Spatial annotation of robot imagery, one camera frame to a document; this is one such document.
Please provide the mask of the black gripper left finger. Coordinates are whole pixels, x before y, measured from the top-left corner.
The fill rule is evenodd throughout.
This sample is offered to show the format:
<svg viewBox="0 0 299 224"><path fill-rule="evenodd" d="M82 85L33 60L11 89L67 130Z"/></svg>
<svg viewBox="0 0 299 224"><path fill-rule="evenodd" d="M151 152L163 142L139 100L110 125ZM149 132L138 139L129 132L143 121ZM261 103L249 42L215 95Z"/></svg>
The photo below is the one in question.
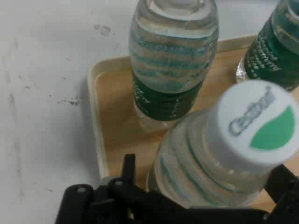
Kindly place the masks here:
<svg viewBox="0 0 299 224"><path fill-rule="evenodd" d="M73 185L66 189L57 224L187 224L190 212L156 191L135 184L135 155L124 157L120 177L93 189Z"/></svg>

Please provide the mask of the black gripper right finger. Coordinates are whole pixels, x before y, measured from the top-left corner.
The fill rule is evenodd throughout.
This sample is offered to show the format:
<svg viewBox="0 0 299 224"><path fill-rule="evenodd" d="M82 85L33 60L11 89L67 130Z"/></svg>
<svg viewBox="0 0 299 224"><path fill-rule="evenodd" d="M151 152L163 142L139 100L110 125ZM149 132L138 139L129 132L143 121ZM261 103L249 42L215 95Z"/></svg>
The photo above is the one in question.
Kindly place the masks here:
<svg viewBox="0 0 299 224"><path fill-rule="evenodd" d="M299 178L286 166L273 169L264 187L275 203L267 224L299 224Z"/></svg>

